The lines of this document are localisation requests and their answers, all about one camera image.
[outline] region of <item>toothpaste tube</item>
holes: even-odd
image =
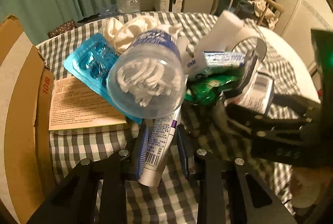
[[[64,61],[64,67],[89,88],[106,99],[112,106],[123,112],[109,96],[107,76],[118,59],[113,48],[99,33],[83,42]],[[140,124],[142,119],[123,112],[128,118]]]
[[[155,120],[153,132],[148,140],[144,171],[139,183],[150,187],[158,187],[167,164],[168,150],[174,138],[180,108],[165,117]]]
[[[189,80],[199,81],[212,74],[221,74],[230,69],[241,69],[245,55],[235,52],[200,52],[187,63]]]

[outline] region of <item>checkered tablecloth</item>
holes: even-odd
[[[117,18],[126,23],[138,15],[140,14],[123,15]],[[217,20],[216,16],[207,14],[150,12],[141,13],[141,15],[155,16],[163,24],[181,23],[183,30],[180,35],[189,39],[190,45],[187,48],[189,53],[194,51],[199,39],[210,31]],[[46,64],[50,66],[57,80],[70,75],[63,67],[65,58],[79,44],[97,33],[102,24],[105,25],[105,23],[106,20],[93,22],[38,45]],[[261,34],[251,20],[248,20],[246,25],[255,28]],[[254,45],[253,40],[246,40],[240,43],[236,49],[245,53]],[[269,43],[267,43],[267,55],[263,64],[275,78],[275,93],[299,93],[292,66]],[[250,155],[251,141],[222,132],[213,123],[209,108],[190,106],[184,103],[181,115],[187,132],[198,140],[202,148],[223,159],[243,158],[258,172],[283,203],[291,198],[288,185],[291,176],[289,165],[253,159]],[[269,116],[279,119],[293,117],[287,108],[274,105],[270,108]],[[84,129],[74,134],[70,131],[51,131],[50,149],[57,182],[61,181],[81,159],[90,158],[97,161],[107,158],[112,153],[124,148],[126,142],[136,137],[137,134],[138,127],[136,125],[130,130],[120,128],[113,132],[110,132],[107,127]],[[102,182],[99,185],[97,197],[96,220],[98,219],[101,190]],[[176,146],[172,146],[170,149],[168,164],[157,188],[146,187],[138,182],[126,182],[126,193],[128,223],[196,222],[199,185],[196,181],[188,182],[184,179]],[[292,212],[290,202],[286,203],[286,207]]]

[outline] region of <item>white label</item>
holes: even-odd
[[[174,135],[172,127],[174,112],[156,119],[152,134],[149,136],[147,156],[145,159],[145,167],[156,170],[165,150],[165,145],[169,135]]]
[[[273,79],[257,73],[255,81],[247,91],[239,105],[265,114],[273,88]]]

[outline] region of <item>purple stripe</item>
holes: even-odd
[[[177,121],[172,120],[171,127],[176,128],[176,126],[177,126]]]

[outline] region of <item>blue label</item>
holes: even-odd
[[[138,44],[156,44],[162,45],[171,50],[180,60],[180,53],[176,46],[174,38],[167,32],[159,29],[152,29],[141,33],[134,42],[130,45],[133,47]]]

